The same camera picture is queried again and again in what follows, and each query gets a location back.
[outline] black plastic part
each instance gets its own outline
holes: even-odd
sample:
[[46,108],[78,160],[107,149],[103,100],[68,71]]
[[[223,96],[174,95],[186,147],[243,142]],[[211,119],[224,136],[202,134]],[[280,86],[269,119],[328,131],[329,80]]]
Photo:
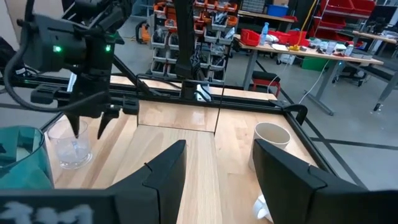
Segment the black plastic part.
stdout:
[[30,94],[30,101],[32,103],[40,103],[44,105],[49,105],[54,100],[54,95],[61,88],[56,86],[39,85]]
[[123,98],[122,105],[123,113],[130,115],[138,115],[139,113],[139,100],[137,98]]
[[287,105],[278,100],[269,100],[275,106],[278,106],[282,109],[282,111],[286,112],[297,112],[296,120],[300,125],[303,125],[305,118],[308,114],[308,108],[304,105],[295,104],[295,105]]
[[102,114],[101,122],[99,124],[99,129],[97,133],[97,139],[100,139],[102,133],[104,132],[106,126],[111,122],[114,118],[119,118],[119,110],[120,107],[110,105],[106,109],[106,111]]
[[375,107],[373,108],[373,111],[378,111],[380,109],[381,104],[378,103],[375,105]]

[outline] blue box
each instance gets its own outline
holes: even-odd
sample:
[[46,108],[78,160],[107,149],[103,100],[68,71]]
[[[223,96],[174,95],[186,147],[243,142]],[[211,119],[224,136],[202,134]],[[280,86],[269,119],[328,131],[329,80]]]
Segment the blue box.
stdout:
[[282,17],[286,16],[289,7],[287,6],[277,6],[277,5],[268,5],[267,14],[270,16]]

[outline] clear plastic cup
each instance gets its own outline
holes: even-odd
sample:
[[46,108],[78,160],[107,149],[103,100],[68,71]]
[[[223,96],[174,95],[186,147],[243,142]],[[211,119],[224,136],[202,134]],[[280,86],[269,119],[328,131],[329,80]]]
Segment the clear plastic cup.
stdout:
[[80,121],[79,136],[76,138],[69,120],[66,119],[55,123],[48,131],[62,168],[77,169],[93,158],[87,127],[86,122]]

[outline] wall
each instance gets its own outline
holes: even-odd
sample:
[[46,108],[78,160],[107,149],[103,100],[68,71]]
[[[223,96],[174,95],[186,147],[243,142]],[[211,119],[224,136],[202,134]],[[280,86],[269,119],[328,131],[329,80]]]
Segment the wall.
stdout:
[[[17,25],[17,19],[24,18],[26,0],[0,0],[5,1],[8,8],[8,14],[12,21],[12,26],[18,42],[20,41],[21,28]],[[61,0],[36,0],[34,4],[34,12],[44,14],[51,17],[61,17],[62,2]]]
[[12,26],[10,15],[7,11],[7,5],[4,0],[0,0],[0,35],[3,37],[14,49],[18,49],[18,41]]

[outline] paper cup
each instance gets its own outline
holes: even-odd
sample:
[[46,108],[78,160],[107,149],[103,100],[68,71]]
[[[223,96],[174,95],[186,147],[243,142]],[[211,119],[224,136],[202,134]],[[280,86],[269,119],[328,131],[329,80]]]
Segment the paper cup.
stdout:
[[279,149],[285,149],[291,138],[292,137],[290,136],[289,132],[279,125],[272,123],[258,123],[256,127],[254,127],[254,136],[250,148],[250,169],[254,171],[253,145],[255,139],[263,139]]

